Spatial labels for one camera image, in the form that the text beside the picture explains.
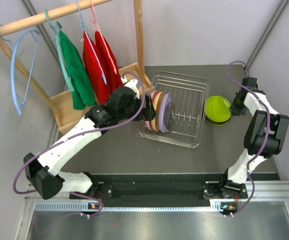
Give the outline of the pink plastic plate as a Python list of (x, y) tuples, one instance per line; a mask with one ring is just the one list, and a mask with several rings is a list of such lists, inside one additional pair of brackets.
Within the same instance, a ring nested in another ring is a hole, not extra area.
[[(152, 102), (154, 102), (154, 99), (156, 97), (156, 95), (158, 94), (158, 91), (157, 90), (154, 90), (150, 95), (151, 95), (151, 100)], [(145, 121), (145, 125), (146, 127), (149, 129), (149, 130), (153, 130), (153, 127), (152, 127), (152, 123), (151, 121)]]

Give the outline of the yellow plastic plate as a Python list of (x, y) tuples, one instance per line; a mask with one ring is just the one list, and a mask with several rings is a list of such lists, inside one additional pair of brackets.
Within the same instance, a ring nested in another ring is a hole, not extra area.
[(158, 132), (160, 130), (159, 128), (159, 112), (160, 112), (160, 106), (162, 103), (162, 100), (165, 96), (165, 93), (162, 92), (157, 92), (157, 94), (154, 96), (153, 99), (153, 107), (156, 112), (156, 117), (151, 121), (151, 125), (154, 131)]

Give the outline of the purple plastic plate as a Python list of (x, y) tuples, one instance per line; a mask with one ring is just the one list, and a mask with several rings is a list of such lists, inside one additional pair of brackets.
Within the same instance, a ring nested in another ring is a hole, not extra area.
[(162, 133), (165, 133), (167, 130), (167, 117), (170, 116), (169, 113), (167, 113), (170, 103), (172, 102), (172, 96), (170, 93), (167, 93), (162, 98), (160, 109), (158, 113), (158, 126), (159, 130)]

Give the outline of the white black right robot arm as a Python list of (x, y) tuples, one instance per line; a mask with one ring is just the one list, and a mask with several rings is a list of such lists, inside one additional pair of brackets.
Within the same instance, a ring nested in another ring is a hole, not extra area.
[(278, 155), (284, 145), (289, 117), (272, 108), (266, 94), (258, 89), (257, 79), (245, 77), (230, 106), (233, 116), (252, 115), (243, 140), (244, 151), (220, 178), (218, 193), (229, 198), (243, 191), (248, 176), (265, 160)]

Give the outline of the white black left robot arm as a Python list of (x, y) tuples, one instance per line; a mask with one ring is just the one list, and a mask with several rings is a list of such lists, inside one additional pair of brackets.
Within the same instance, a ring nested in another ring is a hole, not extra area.
[(32, 153), (27, 154), (23, 161), (25, 175), (31, 185), (44, 199), (48, 200), (58, 193), (77, 192), (86, 198), (97, 195), (98, 186), (92, 183), (88, 172), (62, 172), (62, 167), (90, 142), (100, 138), (112, 127), (120, 127), (119, 122), (151, 121), (157, 113), (153, 107), (150, 94), (141, 99), (133, 87), (120, 86), (104, 104), (92, 107), (81, 120), (51, 150), (30, 161)]

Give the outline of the wooden clothes rack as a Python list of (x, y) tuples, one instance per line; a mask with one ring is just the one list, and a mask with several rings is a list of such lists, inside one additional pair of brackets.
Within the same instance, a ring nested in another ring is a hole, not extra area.
[[(69, 75), (66, 72), (63, 56), (60, 55), (58, 58), (68, 90), (54, 95), (53, 97), (49, 97), (44, 89), (36, 81), (36, 79), (32, 76), (31, 71), (28, 70), (25, 65), (16, 57), (18, 46), (15, 45), (14, 48), (11, 49), (3, 40), (3, 36), (7, 36), (9, 34), (26, 29), (32, 31), (32, 27), (37, 27), (38, 25), (46, 22), (50, 23), (51, 20), (56, 20), (64, 16), (77, 13), (79, 10), (85, 10), (88, 8), (93, 10), (94, 6), (104, 3), (106, 3), (105, 0), (82, 0), (77, 3), (71, 3), (59, 8), (52, 9), (46, 13), (36, 14), (34, 16), (0, 26), (0, 49), (10, 60), (11, 67), (17, 68), (17, 70), (25, 78), (28, 78), (28, 84), (31, 84), (36, 89), (36, 91), (51, 108), (55, 122), (58, 126), (58, 130), (62, 134), (66, 134), (69, 130), (71, 130), (73, 126), (78, 123), (83, 114), (90, 110), (89, 106), (84, 110), (74, 110), (73, 107), (70, 106), (70, 101), (72, 101), (72, 94), (70, 93), (70, 90), (72, 90), (72, 83)], [(148, 91), (151, 88), (152, 83), (145, 74), (142, 1), (135, 0), (133, 2), (133, 7), (138, 62), (120, 68), (119, 73), (123, 74), (127, 71), (130, 71), (134, 74), (137, 74), (144, 84), (144, 90)]]

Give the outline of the dark plate under green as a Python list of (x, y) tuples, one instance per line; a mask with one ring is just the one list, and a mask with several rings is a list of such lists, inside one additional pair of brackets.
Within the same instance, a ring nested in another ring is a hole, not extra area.
[(231, 120), (232, 114), (229, 110), (210, 110), (206, 111), (205, 119), (214, 126), (223, 126)]

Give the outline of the red shirt right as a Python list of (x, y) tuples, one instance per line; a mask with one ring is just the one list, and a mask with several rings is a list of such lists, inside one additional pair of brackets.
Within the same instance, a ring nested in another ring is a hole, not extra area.
[(106, 41), (106, 44), (108, 46), (110, 55), (113, 59), (113, 62), (115, 64), (115, 67), (117, 69), (117, 75), (114, 73), (112, 64), (108, 58), (107, 51), (106, 51), (105, 46), (102, 42), (101, 36), (100, 36), (99, 32), (96, 31), (95, 32), (95, 44), (96, 44), (97, 49), (99, 50), (99, 54), (100, 54), (99, 60), (100, 60), (102, 69), (104, 71), (104, 74), (105, 74), (105, 77), (107, 80), (107, 85), (105, 87), (106, 87), (108, 95), (110, 96), (113, 93), (113, 91), (116, 88), (122, 86), (123, 83), (121, 81), (121, 75), (119, 72), (118, 63), (117, 63), (117, 60), (115, 58), (115, 55), (114, 55), (113, 51), (111, 50), (111, 47), (110, 47), (110, 45), (106, 39), (105, 39), (105, 41)]

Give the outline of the red shirt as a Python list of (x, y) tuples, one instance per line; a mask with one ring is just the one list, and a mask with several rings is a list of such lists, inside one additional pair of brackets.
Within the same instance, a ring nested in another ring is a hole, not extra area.
[(108, 85), (105, 84), (105, 77), (103, 78), (105, 70), (102, 63), (104, 59), (99, 48), (86, 32), (83, 33), (82, 57), (98, 103), (104, 104), (109, 98), (109, 88)]
[(113, 59), (113, 62), (115, 64), (115, 67), (117, 69), (117, 75), (114, 73), (112, 64), (108, 58), (107, 51), (106, 51), (105, 46), (102, 42), (101, 36), (100, 36), (99, 32), (96, 31), (95, 32), (95, 44), (96, 44), (97, 49), (99, 50), (99, 54), (100, 54), (99, 60), (100, 60), (102, 69), (104, 71), (104, 74), (105, 74), (105, 77), (107, 80), (107, 85), (105, 87), (106, 87), (108, 95), (110, 96), (113, 93), (113, 91), (116, 88), (122, 86), (123, 83), (121, 81), (121, 75), (119, 72), (118, 63), (117, 63), (117, 60), (115, 58), (115, 55), (114, 55), (113, 51), (111, 50), (111, 47), (110, 47), (110, 45), (106, 39), (105, 39), (105, 41), (106, 41), (106, 44), (108, 46), (110, 55)]

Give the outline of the red shirt left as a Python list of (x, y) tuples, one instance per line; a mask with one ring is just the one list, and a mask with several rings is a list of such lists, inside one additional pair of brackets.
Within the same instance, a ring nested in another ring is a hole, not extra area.
[(86, 32), (83, 33), (82, 57), (98, 103), (104, 104), (109, 98), (109, 88), (108, 85), (105, 84), (105, 77), (103, 78), (105, 70), (102, 63), (104, 59), (99, 48)]

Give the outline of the green shirt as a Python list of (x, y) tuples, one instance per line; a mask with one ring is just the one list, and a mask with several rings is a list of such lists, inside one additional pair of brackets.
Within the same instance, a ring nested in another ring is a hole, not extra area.
[(94, 89), (78, 49), (63, 31), (59, 32), (59, 38), (66, 71), (74, 89), (71, 92), (73, 109), (82, 111), (86, 107), (97, 104)]

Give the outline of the pink hanger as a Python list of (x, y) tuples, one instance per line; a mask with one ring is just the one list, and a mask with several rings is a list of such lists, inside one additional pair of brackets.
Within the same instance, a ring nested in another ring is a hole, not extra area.
[(110, 51), (109, 51), (109, 48), (108, 48), (108, 45), (107, 45), (107, 43), (105, 41), (105, 38), (104, 38), (104, 36), (103, 36), (103, 34), (101, 32), (101, 29), (99, 27), (99, 24), (98, 24), (98, 21), (97, 21), (97, 18), (96, 18), (96, 11), (95, 11), (95, 7), (94, 7), (94, 4), (93, 4), (93, 1), (89, 0), (89, 3), (90, 3), (91, 12), (92, 12), (92, 18), (90, 18), (90, 21), (91, 21), (91, 23), (93, 25), (94, 30), (99, 32), (101, 40), (102, 40), (103, 45), (105, 47), (105, 50), (107, 52), (107, 56), (108, 56), (108, 58), (109, 58), (109, 60), (111, 62), (111, 65), (113, 67), (113, 71), (117, 75), (118, 74), (117, 68), (116, 68), (116, 66), (114, 64), (113, 58), (112, 58), (112, 56), (110, 54)]

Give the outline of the teal hanger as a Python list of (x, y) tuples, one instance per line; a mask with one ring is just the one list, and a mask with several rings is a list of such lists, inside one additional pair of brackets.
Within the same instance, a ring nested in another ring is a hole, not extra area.
[(74, 89), (73, 84), (72, 84), (72, 79), (71, 79), (71, 77), (69, 76), (69, 74), (67, 72), (63, 51), (62, 51), (62, 48), (61, 48), (60, 31), (62, 29), (62, 26), (61, 26), (61, 24), (58, 21), (55, 24), (51, 23), (51, 20), (49, 18), (49, 14), (48, 14), (47, 10), (44, 11), (44, 15), (46, 17), (48, 25), (50, 26), (50, 28), (53, 30), (53, 33), (54, 33), (54, 40), (55, 40), (55, 43), (56, 43), (57, 54), (58, 54), (60, 67), (61, 67), (61, 70), (62, 70), (62, 74), (63, 74), (64, 80), (65, 80), (65, 83), (66, 83), (68, 89), (71, 92), (74, 92), (75, 89)]

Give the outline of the light blue empty hanger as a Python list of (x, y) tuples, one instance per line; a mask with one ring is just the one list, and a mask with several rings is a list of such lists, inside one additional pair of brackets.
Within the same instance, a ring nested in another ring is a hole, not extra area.
[[(26, 69), (24, 64), (18, 58), (18, 50), (20, 48), (21, 42), (26, 35), (31, 35), (33, 41), (35, 42), (34, 51), (32, 54), (32, 60), (30, 64), (29, 70)], [(40, 41), (40, 32), (35, 29), (29, 29), (24, 31), (17, 39), (13, 46), (11, 60), (10, 60), (10, 87), (11, 87), (11, 95), (14, 107), (18, 113), (18, 115), (23, 114), (23, 107), (26, 104), (27, 96), (29, 92), (29, 87), (31, 82), (33, 81), (33, 70), (35, 67), (36, 54)], [(16, 83), (16, 72), (19, 72), (23, 75), (23, 77), (27, 80), (25, 90), (18, 92), (17, 83)]]

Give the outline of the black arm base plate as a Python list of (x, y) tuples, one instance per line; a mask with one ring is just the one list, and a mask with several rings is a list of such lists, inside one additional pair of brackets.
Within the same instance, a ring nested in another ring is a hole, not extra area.
[(219, 183), (198, 181), (125, 181), (94, 182), (85, 193), (89, 197), (101, 200), (120, 200), (123, 197), (155, 197), (163, 196), (192, 197), (194, 199), (245, 199), (246, 186), (225, 189)]

